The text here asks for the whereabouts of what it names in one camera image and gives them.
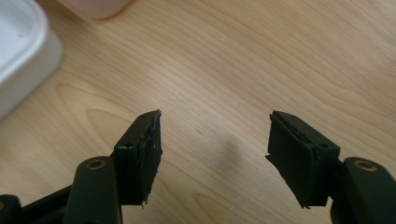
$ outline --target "light wood surface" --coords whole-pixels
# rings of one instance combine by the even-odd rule
[[[0,123],[0,193],[28,204],[160,108],[163,161],[125,223],[331,223],[267,161],[269,114],[304,119],[396,176],[396,4],[136,0],[109,20],[40,0],[60,69]]]

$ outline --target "black plastic tab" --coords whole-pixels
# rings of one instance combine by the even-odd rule
[[[276,167],[301,207],[326,205],[340,147],[291,114],[274,111],[266,158]]]
[[[121,204],[148,200],[163,154],[160,116],[160,110],[139,116],[114,146]]]

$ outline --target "black plastic part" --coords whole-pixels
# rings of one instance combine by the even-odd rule
[[[60,189],[22,208],[22,223],[62,223],[71,187]]]
[[[120,224],[121,209],[113,160],[96,157],[76,171],[63,224]]]
[[[139,116],[114,146],[120,202],[139,205],[148,200],[163,154],[161,111]]]
[[[376,162],[347,158],[342,182],[359,224],[396,223],[396,182]]]
[[[14,195],[0,196],[0,224],[18,223],[21,216],[21,204]]]
[[[291,114],[274,111],[270,118],[270,155],[266,158],[280,172],[301,207],[326,205],[340,147]]]

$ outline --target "white container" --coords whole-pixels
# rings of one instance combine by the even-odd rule
[[[0,0],[0,119],[56,70],[62,45],[33,0]]]

